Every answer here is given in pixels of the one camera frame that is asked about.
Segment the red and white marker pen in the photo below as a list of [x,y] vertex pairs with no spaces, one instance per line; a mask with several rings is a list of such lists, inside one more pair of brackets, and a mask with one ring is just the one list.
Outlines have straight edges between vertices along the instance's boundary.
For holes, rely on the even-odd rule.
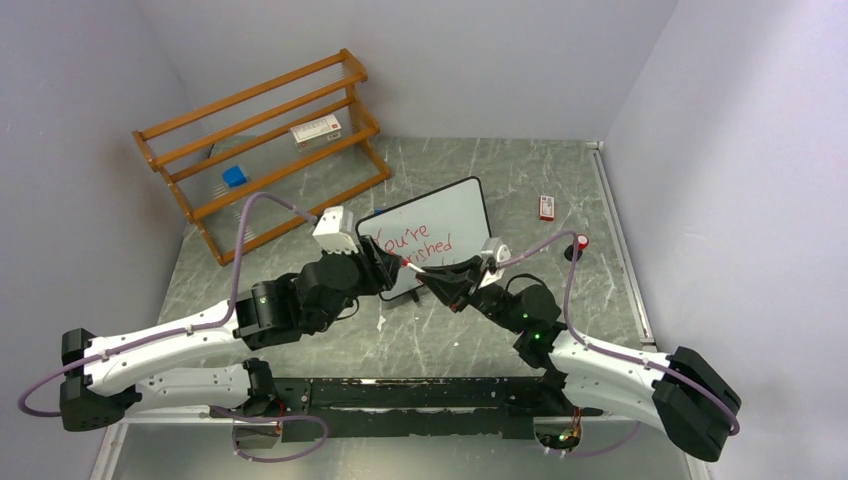
[[420,266],[418,266],[418,265],[416,265],[416,264],[412,263],[412,262],[411,262],[409,259],[407,259],[407,258],[401,258],[401,259],[400,259],[400,263],[401,263],[401,266],[402,266],[403,268],[407,268],[407,269],[411,270],[412,272],[414,272],[415,274],[419,274],[419,273],[424,273],[424,272],[425,272],[425,270],[424,270],[422,267],[420,267]]

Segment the small whiteboard with black frame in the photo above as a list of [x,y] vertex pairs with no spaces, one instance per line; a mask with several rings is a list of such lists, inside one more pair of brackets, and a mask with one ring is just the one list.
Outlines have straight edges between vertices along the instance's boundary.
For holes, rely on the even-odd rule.
[[466,177],[354,222],[360,236],[418,267],[450,265],[492,236],[482,183]]

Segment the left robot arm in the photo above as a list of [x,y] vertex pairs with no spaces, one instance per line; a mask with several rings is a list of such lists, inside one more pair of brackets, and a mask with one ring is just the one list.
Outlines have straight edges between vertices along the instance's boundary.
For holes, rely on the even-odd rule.
[[62,426],[86,432],[128,413],[193,405],[264,415],[277,388],[267,362],[252,352],[326,331],[360,297],[390,290],[403,263],[362,237],[351,252],[325,253],[296,273],[168,324],[110,337],[67,331]]

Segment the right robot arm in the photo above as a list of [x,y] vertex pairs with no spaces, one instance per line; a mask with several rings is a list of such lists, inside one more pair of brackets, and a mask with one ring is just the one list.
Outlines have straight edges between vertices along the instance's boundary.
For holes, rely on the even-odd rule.
[[563,309],[543,281],[531,276],[530,285],[512,292],[492,279],[479,256],[417,268],[415,277],[451,311],[473,308],[516,334],[519,357],[553,377],[539,389],[550,413],[575,406],[626,416],[705,462],[718,461],[740,431],[739,395],[693,349],[646,352],[582,334],[562,320]]

